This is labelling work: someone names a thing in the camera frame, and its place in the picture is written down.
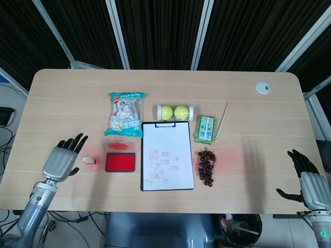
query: paper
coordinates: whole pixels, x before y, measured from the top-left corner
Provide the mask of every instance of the paper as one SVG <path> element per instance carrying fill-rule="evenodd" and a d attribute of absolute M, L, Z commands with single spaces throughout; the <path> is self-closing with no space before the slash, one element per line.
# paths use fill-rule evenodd
<path fill-rule="evenodd" d="M 144 123 L 142 153 L 142 190 L 194 188 L 188 122 Z"/>

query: yellow tennis ball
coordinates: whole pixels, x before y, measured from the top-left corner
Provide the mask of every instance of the yellow tennis ball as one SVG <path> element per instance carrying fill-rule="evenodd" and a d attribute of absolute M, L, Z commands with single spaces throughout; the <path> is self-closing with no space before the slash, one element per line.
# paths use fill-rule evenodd
<path fill-rule="evenodd" d="M 186 120 L 188 117 L 188 109 L 185 106 L 175 108 L 175 117 L 177 120 Z"/>
<path fill-rule="evenodd" d="M 162 120 L 169 120 L 172 117 L 172 109 L 169 106 L 162 106 L 161 118 Z"/>

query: bunch of grapes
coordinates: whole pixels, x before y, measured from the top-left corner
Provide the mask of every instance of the bunch of grapes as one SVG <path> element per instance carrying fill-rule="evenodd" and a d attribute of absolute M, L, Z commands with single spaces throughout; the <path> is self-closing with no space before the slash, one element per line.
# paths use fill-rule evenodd
<path fill-rule="evenodd" d="M 198 155 L 200 156 L 200 164 L 198 169 L 200 180 L 203 180 L 205 185 L 211 187 L 214 182 L 212 175 L 216 162 L 215 154 L 205 148 L 203 151 L 198 152 Z"/>

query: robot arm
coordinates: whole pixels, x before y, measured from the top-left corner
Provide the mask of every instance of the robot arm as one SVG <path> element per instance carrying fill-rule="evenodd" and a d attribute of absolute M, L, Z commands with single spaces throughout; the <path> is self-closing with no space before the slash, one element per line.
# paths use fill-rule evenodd
<path fill-rule="evenodd" d="M 42 170 L 45 181 L 35 184 L 30 200 L 18 221 L 21 236 L 5 235 L 3 237 L 5 248 L 31 248 L 33 246 L 38 226 L 57 191 L 56 184 L 66 180 L 69 176 L 73 176 L 79 170 L 77 167 L 71 169 L 88 138 L 85 136 L 79 142 L 82 136 L 83 134 L 80 133 L 75 139 L 60 141 L 53 148 Z"/>
<path fill-rule="evenodd" d="M 299 177 L 301 191 L 299 195 L 276 191 L 285 199 L 295 200 L 312 211 L 310 218 L 319 248 L 331 247 L 331 192 L 327 181 L 321 176 L 313 163 L 296 150 L 288 151 Z"/>

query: plastic bag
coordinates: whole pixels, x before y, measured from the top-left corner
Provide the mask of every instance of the plastic bag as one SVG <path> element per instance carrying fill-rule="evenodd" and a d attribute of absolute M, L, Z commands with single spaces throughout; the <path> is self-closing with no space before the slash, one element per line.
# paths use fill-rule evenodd
<path fill-rule="evenodd" d="M 141 92 L 109 93 L 112 109 L 104 135 L 142 137 L 140 112 L 145 95 Z"/>

